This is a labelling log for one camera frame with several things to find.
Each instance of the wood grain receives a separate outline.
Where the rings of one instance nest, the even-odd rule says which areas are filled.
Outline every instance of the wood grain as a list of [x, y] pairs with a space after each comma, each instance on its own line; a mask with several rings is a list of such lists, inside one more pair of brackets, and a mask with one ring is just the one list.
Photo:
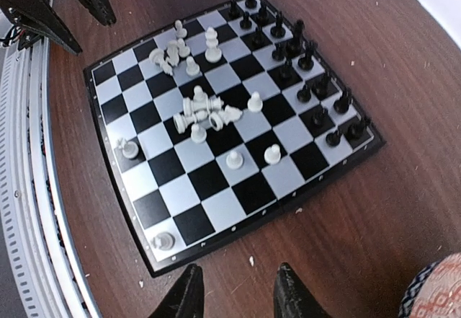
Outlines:
[[[107, 28], [76, 0], [55, 0], [84, 49], [79, 57], [51, 50], [56, 164], [76, 249], [104, 317], [147, 317], [182, 269], [152, 279], [142, 263], [104, 165], [82, 69], [222, 1], [111, 0], [118, 21]], [[270, 1], [290, 20], [305, 20], [388, 144], [302, 213], [198, 260], [206, 317], [271, 317], [284, 261], [334, 317], [395, 317], [412, 277], [461, 244], [461, 52], [415, 0]]]

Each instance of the chessboard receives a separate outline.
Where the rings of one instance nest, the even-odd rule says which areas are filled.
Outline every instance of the chessboard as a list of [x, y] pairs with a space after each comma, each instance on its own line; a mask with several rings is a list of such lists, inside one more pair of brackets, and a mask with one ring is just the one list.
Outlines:
[[[191, 262], [299, 207], [385, 143], [316, 47], [309, 69], [298, 64], [306, 43], [311, 43], [305, 36], [301, 52], [289, 57], [289, 66], [285, 57], [273, 59], [276, 45], [284, 50], [290, 44], [294, 25], [283, 18], [284, 35], [274, 37], [271, 29], [278, 10], [267, 0], [251, 0], [251, 7], [247, 1], [228, 1], [182, 20], [187, 30], [184, 41], [200, 66], [196, 76], [187, 74], [186, 60], [169, 76], [149, 59], [154, 49], [165, 49], [176, 39], [175, 24], [84, 70], [107, 168], [152, 276]], [[259, 23], [261, 7], [267, 11], [264, 24]], [[249, 17], [243, 27], [249, 28], [241, 26], [245, 12]], [[209, 27], [218, 34], [222, 51], [216, 63], [205, 57]], [[289, 77], [281, 79], [284, 65]], [[320, 83], [324, 89], [316, 94]], [[202, 121], [207, 131], [202, 143], [192, 141], [191, 127], [178, 133], [174, 122], [174, 115], [183, 112], [183, 99], [192, 99], [196, 86], [243, 111], [240, 120], [220, 131]], [[312, 87], [312, 93], [301, 102], [298, 93], [303, 87]], [[262, 99], [261, 112], [248, 110], [254, 92]], [[341, 96], [349, 103], [337, 112], [335, 102]], [[333, 145], [331, 134], [337, 136]], [[123, 155], [121, 138], [138, 145], [134, 159]], [[281, 159], [268, 164], [264, 152], [273, 144], [279, 146]], [[242, 155], [241, 168], [226, 164], [231, 151]], [[172, 236], [168, 249], [153, 242], [162, 233]]]

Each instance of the white pawn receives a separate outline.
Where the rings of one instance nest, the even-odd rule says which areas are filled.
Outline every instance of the white pawn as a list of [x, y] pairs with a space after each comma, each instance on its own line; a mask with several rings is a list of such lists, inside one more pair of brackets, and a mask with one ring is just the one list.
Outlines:
[[207, 138], [207, 131], [198, 124], [193, 124], [191, 128], [190, 138], [195, 143], [202, 143]]
[[264, 152], [264, 160], [267, 164], [277, 164], [280, 162], [282, 154], [280, 153], [280, 146], [276, 143], [266, 149]]
[[253, 92], [247, 103], [248, 110], [258, 112], [262, 110], [262, 99], [258, 92]]
[[188, 76], [196, 76], [200, 73], [200, 66], [195, 63], [192, 56], [186, 58], [186, 65], [186, 73]]
[[186, 46], [186, 43], [182, 38], [178, 39], [178, 49], [180, 58], [186, 58], [188, 55], [190, 55], [190, 48]]
[[176, 38], [185, 38], [185, 37], [187, 37], [187, 30], [182, 27], [181, 20], [176, 20], [174, 22], [174, 28], [176, 29]]
[[232, 170], [236, 170], [243, 165], [243, 156], [237, 151], [231, 151], [225, 158], [225, 163]]

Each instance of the fallen chess piece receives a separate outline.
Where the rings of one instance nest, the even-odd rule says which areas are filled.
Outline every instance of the fallen chess piece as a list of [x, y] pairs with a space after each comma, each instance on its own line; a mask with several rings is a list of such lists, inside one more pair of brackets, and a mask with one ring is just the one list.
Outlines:
[[122, 150], [122, 155], [126, 159], [134, 159], [138, 156], [139, 146], [134, 141], [126, 141], [121, 138], [118, 140], [118, 148]]

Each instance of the chessboard border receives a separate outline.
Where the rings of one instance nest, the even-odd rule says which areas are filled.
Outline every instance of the chessboard border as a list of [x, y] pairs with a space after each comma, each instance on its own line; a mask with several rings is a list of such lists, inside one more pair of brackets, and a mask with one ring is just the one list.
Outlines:
[[[275, 6], [273, 6], [270, 2], [268, 2], [267, 0], [261, 0], [261, 1], [266, 3], [267, 8], [270, 9], [272, 13], [277, 12], [277, 8], [275, 8]], [[207, 14], [208, 12], [212, 12], [215, 10], [225, 8], [229, 5], [230, 2], [231, 0], [223, 2], [215, 6], [212, 6], [200, 12], [196, 12], [193, 15], [190, 15], [184, 18], [184, 22], [193, 20], [203, 14]], [[284, 24], [290, 30], [293, 30], [293, 25], [291, 22], [287, 20], [287, 18], [285, 18]], [[223, 247], [224, 245], [230, 244], [231, 242], [236, 241], [242, 236], [247, 235], [250, 232], [257, 230], [259, 227], [267, 224], [270, 221], [273, 221], [276, 217], [281, 216], [283, 213], [292, 211], [294, 208], [297, 208], [307, 203], [314, 195], [316, 195], [326, 186], [332, 184], [334, 181], [344, 176], [348, 171], [352, 170], [354, 167], [356, 167], [357, 165], [361, 164], [363, 161], [371, 157], [381, 147], [385, 145], [384, 138], [381, 136], [380, 132], [376, 129], [374, 123], [372, 123], [372, 125], [369, 128], [372, 131], [373, 138], [369, 143], [367, 143], [366, 146], [364, 146], [364, 149], [367, 150], [367, 153], [365, 155], [362, 153], [363, 150], [355, 151], [349, 157], [347, 157], [347, 163], [338, 163], [337, 165], [331, 167], [329, 170], [324, 172], [321, 175], [321, 180], [311, 180], [310, 182], [307, 182], [302, 187], [297, 189], [296, 196], [293, 197], [291, 195], [288, 195], [286, 197], [283, 197], [282, 199], [272, 202], [269, 206], [267, 206], [266, 208], [264, 208], [264, 210], [262, 210], [262, 214], [260, 211], [258, 213], [253, 214], [252, 216], [245, 218], [244, 220], [236, 224], [237, 229], [235, 231], [231, 231], [231, 228], [228, 228], [228, 229], [225, 229], [217, 233], [213, 237], [206, 239], [205, 241], [207, 244], [209, 244], [209, 246], [207, 245], [206, 247], [201, 247], [200, 242], [198, 242], [194, 246], [188, 247], [177, 254], [177, 255], [181, 255], [181, 257], [184, 257], [183, 259], [172, 262], [171, 257], [169, 257], [169, 258], [166, 258], [165, 260], [158, 262], [153, 256], [152, 251], [149, 250], [148, 252], [146, 252], [146, 250], [144, 249], [144, 246], [141, 240], [141, 237], [145, 239], [143, 228], [140, 225], [140, 223], [136, 223], [136, 224], [133, 223], [131, 216], [135, 216], [135, 211], [134, 211], [134, 208], [132, 207], [132, 203], [129, 197], [127, 196], [126, 192], [122, 194], [122, 192], [120, 192], [120, 189], [119, 189], [120, 187], [124, 187], [121, 174], [119, 173], [119, 170], [112, 169], [113, 163], [116, 163], [116, 158], [115, 158], [115, 155], [113, 154], [111, 145], [109, 144], [108, 141], [104, 140], [105, 138], [107, 138], [107, 129], [106, 129], [106, 125], [104, 124], [104, 121], [102, 120], [102, 118], [98, 118], [99, 113], [97, 110], [99, 109], [99, 103], [97, 102], [97, 98], [94, 98], [96, 97], [96, 87], [93, 82], [92, 71], [98, 66], [101, 66], [102, 64], [108, 62], [115, 56], [118, 56], [119, 54], [123, 53], [124, 51], [134, 48], [135, 46], [140, 45], [147, 40], [153, 39], [155, 36], [161, 34], [162, 32], [165, 32], [166, 30], [171, 29], [173, 26], [174, 24], [168, 24], [162, 27], [160, 30], [155, 30], [153, 32], [150, 32], [147, 35], [144, 35], [142, 38], [134, 40], [131, 43], [128, 43], [127, 45], [124, 45], [120, 49], [101, 58], [100, 60], [98, 60], [97, 62], [93, 63], [90, 66], [87, 66], [83, 70], [84, 78], [85, 78], [85, 85], [88, 91], [88, 99], [91, 105], [91, 114], [93, 116], [94, 125], [97, 131], [99, 145], [101, 146], [101, 152], [103, 154], [104, 161], [108, 169], [109, 177], [111, 179], [112, 185], [114, 186], [113, 189], [114, 189], [115, 195], [117, 196], [118, 203], [120, 204], [122, 208], [123, 215], [125, 217], [125, 220], [127, 221], [128, 228], [130, 230], [130, 233], [133, 236], [133, 239], [136, 243], [139, 253], [141, 254], [141, 257], [143, 258], [143, 261], [146, 264], [146, 267], [148, 268], [148, 271], [152, 277], [158, 277], [173, 269], [179, 268], [180, 266], [186, 265], [187, 263], [190, 263], [191, 261], [194, 261], [200, 257], [203, 257], [204, 255], [209, 254]], [[343, 83], [343, 81], [337, 76], [336, 72], [330, 67], [330, 65], [323, 58], [323, 56], [321, 55], [318, 49], [315, 50], [314, 57], [322, 65], [325, 71], [329, 71], [331, 73], [331, 77], [336, 83], [336, 86], [340, 90], [344, 91], [346, 87], [345, 83]], [[353, 99], [353, 105], [355, 109], [357, 110], [357, 114], [360, 115], [361, 117], [366, 115], [366, 112], [364, 111], [361, 104], [357, 101], [357, 98], [354, 95], [352, 96], [352, 99]]]

